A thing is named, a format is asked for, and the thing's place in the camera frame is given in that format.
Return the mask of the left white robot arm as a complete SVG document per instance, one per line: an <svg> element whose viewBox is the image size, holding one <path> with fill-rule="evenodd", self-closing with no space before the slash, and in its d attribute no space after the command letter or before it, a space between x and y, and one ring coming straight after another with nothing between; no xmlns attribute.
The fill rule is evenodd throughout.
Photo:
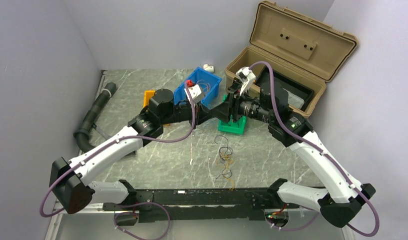
<svg viewBox="0 0 408 240"><path fill-rule="evenodd" d="M131 209L136 193L127 181L98 182L95 178L121 158L149 143L180 142L191 135L195 126L217 117L215 109L203 105L199 101L200 95L192 87L184 92L186 99L175 103L171 90L157 90L148 105L111 138L71 160L63 157L55 160L48 193L55 195L68 214L75 214L94 203L115 203L123 210ZM191 125L185 136L159 138L165 124L180 122Z"/></svg>

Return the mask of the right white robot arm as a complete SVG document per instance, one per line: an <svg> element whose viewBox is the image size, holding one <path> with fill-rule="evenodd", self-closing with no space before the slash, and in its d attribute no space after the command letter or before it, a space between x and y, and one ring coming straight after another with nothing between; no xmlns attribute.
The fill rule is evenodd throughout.
<svg viewBox="0 0 408 240"><path fill-rule="evenodd" d="M288 92L276 84L265 83L258 98L241 95L231 86L226 99L210 109L209 114L223 122L247 117L267 124L269 133L296 153L323 183L322 188L297 185L286 179L276 180L269 188L268 203L278 208L296 204L319 212L335 227L350 226L364 205L374 215L374 230L380 225L379 214L370 202L375 188L361 183L330 154L312 125L288 105Z"/></svg>

